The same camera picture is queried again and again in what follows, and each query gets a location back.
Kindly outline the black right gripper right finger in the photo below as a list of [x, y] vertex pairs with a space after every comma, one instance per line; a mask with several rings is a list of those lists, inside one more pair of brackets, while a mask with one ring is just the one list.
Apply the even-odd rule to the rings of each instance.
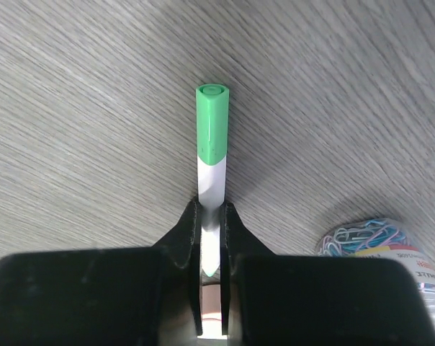
[[227, 337], [236, 337], [241, 326], [236, 283], [238, 261], [244, 257], [272, 256], [274, 252], [244, 226], [233, 203], [225, 201], [220, 206], [219, 221], [222, 332]]

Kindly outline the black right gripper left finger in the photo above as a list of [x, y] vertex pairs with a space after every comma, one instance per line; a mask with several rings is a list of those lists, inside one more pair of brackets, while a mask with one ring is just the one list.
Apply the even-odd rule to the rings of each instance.
[[153, 245], [166, 258], [159, 337], [202, 334], [201, 221], [201, 205], [190, 200], [177, 224]]

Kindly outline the green white marker pen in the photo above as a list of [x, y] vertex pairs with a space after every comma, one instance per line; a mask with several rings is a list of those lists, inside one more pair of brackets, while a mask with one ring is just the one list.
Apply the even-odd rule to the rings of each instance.
[[197, 187], [201, 221], [201, 264], [212, 277], [220, 266], [220, 206], [225, 199], [229, 88], [203, 84], [196, 89]]

